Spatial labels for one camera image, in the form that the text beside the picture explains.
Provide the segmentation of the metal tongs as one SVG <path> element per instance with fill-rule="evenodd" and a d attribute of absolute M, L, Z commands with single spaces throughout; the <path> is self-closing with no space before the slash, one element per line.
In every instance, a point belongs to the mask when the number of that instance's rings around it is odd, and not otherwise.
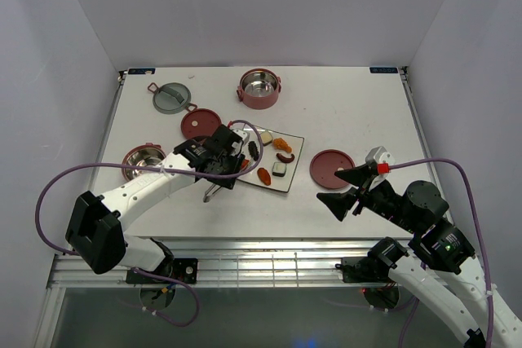
<path fill-rule="evenodd" d="M 218 184 L 212 184 L 204 193 L 203 202 L 210 202 L 213 197 L 222 189 L 222 187 Z"/>

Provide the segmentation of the white square plate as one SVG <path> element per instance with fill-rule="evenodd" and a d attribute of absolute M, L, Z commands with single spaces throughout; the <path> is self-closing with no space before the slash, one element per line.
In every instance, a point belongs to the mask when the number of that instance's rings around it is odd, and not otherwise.
<path fill-rule="evenodd" d="M 257 149 L 260 150 L 257 135 L 252 127 L 246 124 L 240 124 L 235 128 L 244 130 L 249 135 L 249 140 L 242 149 L 248 161 L 246 167 L 249 169 L 257 164 L 255 170 L 242 175 L 239 180 L 256 187 L 288 193 L 299 164 L 305 138 L 256 126 L 263 140 L 263 155 L 255 161 L 250 155 L 249 143 L 255 142 Z"/>

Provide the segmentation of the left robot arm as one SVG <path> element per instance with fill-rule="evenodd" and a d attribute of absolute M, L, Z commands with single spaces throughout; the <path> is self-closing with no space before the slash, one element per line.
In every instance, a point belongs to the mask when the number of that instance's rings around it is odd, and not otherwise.
<path fill-rule="evenodd" d="M 153 206 L 201 178 L 233 188 L 249 137 L 221 125 L 208 138 L 188 139 L 159 164 L 124 185 L 95 195 L 81 194 L 73 207 L 65 238 L 97 275 L 114 267 L 139 268 L 155 282 L 168 280 L 174 256 L 161 242 L 128 234 Z"/>

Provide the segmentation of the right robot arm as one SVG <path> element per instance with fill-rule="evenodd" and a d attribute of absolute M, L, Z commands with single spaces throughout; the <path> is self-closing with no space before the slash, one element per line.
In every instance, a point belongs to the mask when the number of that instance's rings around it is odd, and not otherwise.
<path fill-rule="evenodd" d="M 465 347 L 519 347 L 521 320 L 493 286 L 485 250 L 475 251 L 445 218 L 449 204 L 434 183 L 417 180 L 398 195 L 385 179 L 393 169 L 366 163 L 341 170 L 337 177 L 351 188 L 316 196 L 339 221 L 367 209 L 413 236 L 407 245 L 384 237 L 360 261 L 342 259 L 343 280 L 404 286 Z"/>

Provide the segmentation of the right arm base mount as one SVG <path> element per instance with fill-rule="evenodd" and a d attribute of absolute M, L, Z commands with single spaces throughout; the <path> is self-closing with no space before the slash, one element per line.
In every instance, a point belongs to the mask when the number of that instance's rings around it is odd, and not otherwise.
<path fill-rule="evenodd" d="M 335 264 L 335 269 L 341 273 L 344 283 L 379 283 L 387 284 L 391 282 L 388 274 L 392 269 L 396 269 L 395 262 L 386 263 L 378 258 L 341 258 Z"/>

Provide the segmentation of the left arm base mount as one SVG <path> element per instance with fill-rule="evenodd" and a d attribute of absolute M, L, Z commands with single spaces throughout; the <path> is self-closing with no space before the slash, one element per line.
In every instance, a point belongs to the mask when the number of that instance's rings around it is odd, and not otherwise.
<path fill-rule="evenodd" d="M 199 262 L 197 258 L 176 258 L 162 242 L 154 241 L 154 243 L 161 249 L 165 257 L 158 267 L 154 271 L 150 271 L 149 274 L 169 277 L 186 284 L 197 282 Z M 166 280 L 147 277 L 133 271 L 126 273 L 126 282 L 128 284 L 167 284 Z"/>

